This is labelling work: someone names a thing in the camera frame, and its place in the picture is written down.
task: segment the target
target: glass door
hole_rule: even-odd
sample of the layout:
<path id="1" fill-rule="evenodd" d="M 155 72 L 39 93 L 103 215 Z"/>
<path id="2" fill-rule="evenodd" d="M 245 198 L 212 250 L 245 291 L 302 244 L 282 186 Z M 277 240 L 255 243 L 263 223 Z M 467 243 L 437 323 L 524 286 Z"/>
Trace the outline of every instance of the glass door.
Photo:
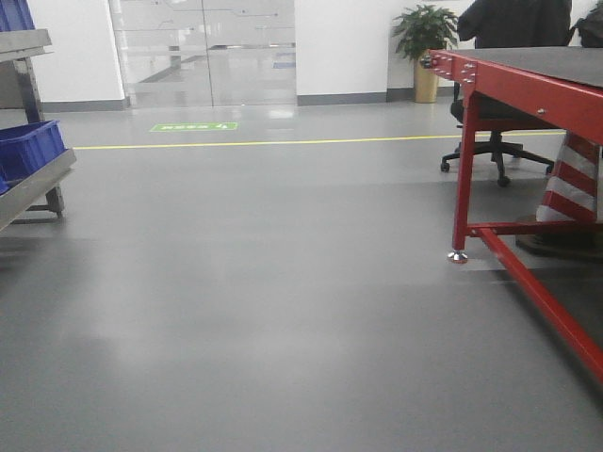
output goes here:
<path id="1" fill-rule="evenodd" d="M 294 0 L 111 0 L 133 107 L 295 104 Z"/>

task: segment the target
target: person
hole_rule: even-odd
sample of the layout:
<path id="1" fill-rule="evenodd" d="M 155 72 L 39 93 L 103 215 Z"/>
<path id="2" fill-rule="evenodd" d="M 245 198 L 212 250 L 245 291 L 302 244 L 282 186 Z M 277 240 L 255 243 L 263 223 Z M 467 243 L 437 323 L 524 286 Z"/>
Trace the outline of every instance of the person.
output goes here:
<path id="1" fill-rule="evenodd" d="M 572 0 L 476 0 L 460 17 L 460 40 L 475 47 L 566 45 Z"/>

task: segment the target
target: workbench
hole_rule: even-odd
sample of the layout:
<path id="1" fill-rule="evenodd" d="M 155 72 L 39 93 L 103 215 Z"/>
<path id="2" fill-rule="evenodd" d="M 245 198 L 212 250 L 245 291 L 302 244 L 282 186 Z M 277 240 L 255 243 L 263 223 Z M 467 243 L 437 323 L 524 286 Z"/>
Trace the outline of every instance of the workbench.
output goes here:
<path id="1" fill-rule="evenodd" d="M 603 349 L 499 237 L 505 234 L 592 233 L 601 223 L 517 221 L 469 223 L 475 135 L 481 94 L 529 113 L 533 121 L 510 121 L 507 130 L 530 129 L 532 123 L 557 127 L 603 143 L 603 49 L 539 47 L 514 49 L 432 50 L 426 62 L 437 75 L 461 84 L 464 124 L 461 141 L 451 262 L 465 263 L 467 237 L 478 237 L 494 253 L 534 306 L 603 383 Z"/>

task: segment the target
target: blue plastic bin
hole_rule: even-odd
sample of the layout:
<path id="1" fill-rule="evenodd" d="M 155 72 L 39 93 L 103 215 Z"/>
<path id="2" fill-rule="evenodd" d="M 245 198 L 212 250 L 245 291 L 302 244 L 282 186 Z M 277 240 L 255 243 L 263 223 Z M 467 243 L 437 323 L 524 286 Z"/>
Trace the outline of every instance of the blue plastic bin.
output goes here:
<path id="1" fill-rule="evenodd" d="M 58 121 L 0 130 L 0 177 L 14 185 L 64 152 Z"/>
<path id="2" fill-rule="evenodd" d="M 26 0 L 0 0 L 0 31 L 33 30 Z"/>
<path id="3" fill-rule="evenodd" d="M 10 187 L 8 184 L 0 177 L 0 195 L 6 193 Z"/>

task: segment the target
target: gold plant pot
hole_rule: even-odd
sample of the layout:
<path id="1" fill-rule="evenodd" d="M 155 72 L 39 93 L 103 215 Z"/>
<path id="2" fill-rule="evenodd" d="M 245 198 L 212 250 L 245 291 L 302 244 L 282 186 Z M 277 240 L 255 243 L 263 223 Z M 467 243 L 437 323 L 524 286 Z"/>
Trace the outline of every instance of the gold plant pot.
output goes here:
<path id="1" fill-rule="evenodd" d="M 429 69 L 421 67 L 415 61 L 415 102 L 419 104 L 433 104 L 437 94 L 439 77 Z"/>

